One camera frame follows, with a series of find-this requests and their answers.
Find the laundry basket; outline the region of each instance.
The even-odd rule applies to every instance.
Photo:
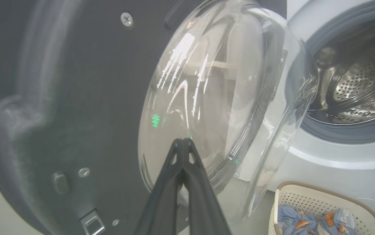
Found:
[[[297,182],[282,183],[276,190],[269,221],[269,235],[280,235],[277,224],[278,206],[289,205],[311,212],[319,220],[338,209],[351,211],[358,235],[375,235],[375,212],[352,198],[322,188]]]

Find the washing machine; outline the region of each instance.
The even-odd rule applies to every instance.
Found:
[[[288,26],[306,42],[321,81],[269,189],[295,180],[375,211],[375,98],[359,96],[375,96],[375,1],[288,1]]]

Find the clothing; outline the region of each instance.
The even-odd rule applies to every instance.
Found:
[[[329,235],[357,235],[353,215],[348,210],[339,209],[336,212],[325,214],[318,226],[318,233],[326,232]]]
[[[283,235],[316,234],[317,221],[311,213],[305,213],[291,206],[280,206],[277,215]]]
[[[322,228],[321,223],[319,223],[317,226],[317,233],[318,235],[330,235],[329,232]]]

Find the stainless steel drum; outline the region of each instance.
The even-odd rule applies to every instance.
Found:
[[[335,37],[315,59],[321,82],[307,116],[333,125],[375,119],[375,21]]]

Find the washing machine door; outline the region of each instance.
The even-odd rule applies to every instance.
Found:
[[[0,2],[0,190],[44,234],[131,234],[172,141],[190,137],[242,221],[314,97],[312,58],[255,2],[116,4]]]

